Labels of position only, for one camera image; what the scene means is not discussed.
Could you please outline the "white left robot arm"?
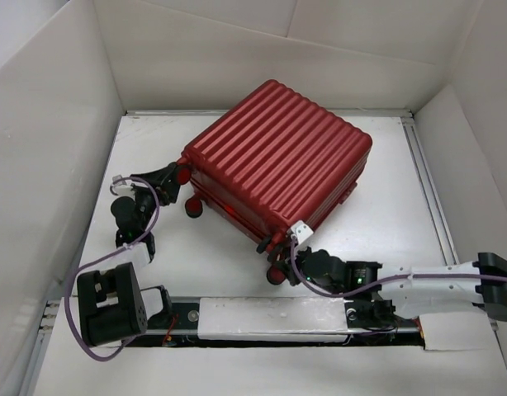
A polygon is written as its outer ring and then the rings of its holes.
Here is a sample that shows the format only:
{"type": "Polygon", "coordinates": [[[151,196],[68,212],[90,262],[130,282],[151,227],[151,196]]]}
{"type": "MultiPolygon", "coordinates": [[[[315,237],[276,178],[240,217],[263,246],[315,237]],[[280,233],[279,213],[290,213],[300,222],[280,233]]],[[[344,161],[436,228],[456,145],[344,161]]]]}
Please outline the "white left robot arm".
{"type": "Polygon", "coordinates": [[[175,313],[168,291],[157,286],[158,299],[145,307],[144,291],[137,281],[138,268],[151,263],[156,253],[152,229],[162,207],[176,203],[181,186],[191,171],[187,165],[170,163],[159,170],[119,177],[110,185],[115,196],[111,214],[116,223],[116,250],[76,271],[72,288],[78,296],[79,324],[75,326],[85,347],[112,342],[122,345],[145,334],[149,327],[172,328],[175,313]]]}

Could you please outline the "red hard-shell suitcase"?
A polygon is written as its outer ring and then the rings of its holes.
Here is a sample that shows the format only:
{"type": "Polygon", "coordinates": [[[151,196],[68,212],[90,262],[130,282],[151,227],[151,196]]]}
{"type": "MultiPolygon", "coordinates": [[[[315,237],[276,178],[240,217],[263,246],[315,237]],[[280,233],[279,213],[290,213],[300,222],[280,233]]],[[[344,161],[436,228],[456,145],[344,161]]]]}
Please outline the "red hard-shell suitcase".
{"type": "Polygon", "coordinates": [[[372,137],[271,79],[183,149],[191,218],[210,207],[266,254],[268,281],[291,277],[290,228],[317,229],[357,185],[372,137]]]}

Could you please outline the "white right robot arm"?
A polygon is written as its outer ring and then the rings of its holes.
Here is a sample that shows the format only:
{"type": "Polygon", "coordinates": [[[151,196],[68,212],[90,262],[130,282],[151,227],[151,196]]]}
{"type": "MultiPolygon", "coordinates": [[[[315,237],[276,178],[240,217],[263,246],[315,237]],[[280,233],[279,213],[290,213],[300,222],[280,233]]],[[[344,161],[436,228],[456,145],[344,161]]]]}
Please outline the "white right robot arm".
{"type": "Polygon", "coordinates": [[[476,310],[507,322],[507,260],[493,252],[480,252],[472,262],[431,268],[343,261],[310,248],[291,249],[287,261],[294,281],[322,297],[361,301],[382,325],[398,318],[476,310]]]}

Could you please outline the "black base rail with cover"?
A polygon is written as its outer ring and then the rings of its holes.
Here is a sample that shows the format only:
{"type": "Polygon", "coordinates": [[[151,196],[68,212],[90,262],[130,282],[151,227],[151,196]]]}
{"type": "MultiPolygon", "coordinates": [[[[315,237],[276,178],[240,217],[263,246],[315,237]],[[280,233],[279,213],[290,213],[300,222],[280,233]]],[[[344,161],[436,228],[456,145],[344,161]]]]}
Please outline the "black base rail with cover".
{"type": "Polygon", "coordinates": [[[321,297],[175,298],[132,347],[422,346],[414,320],[384,305],[321,297]]]}

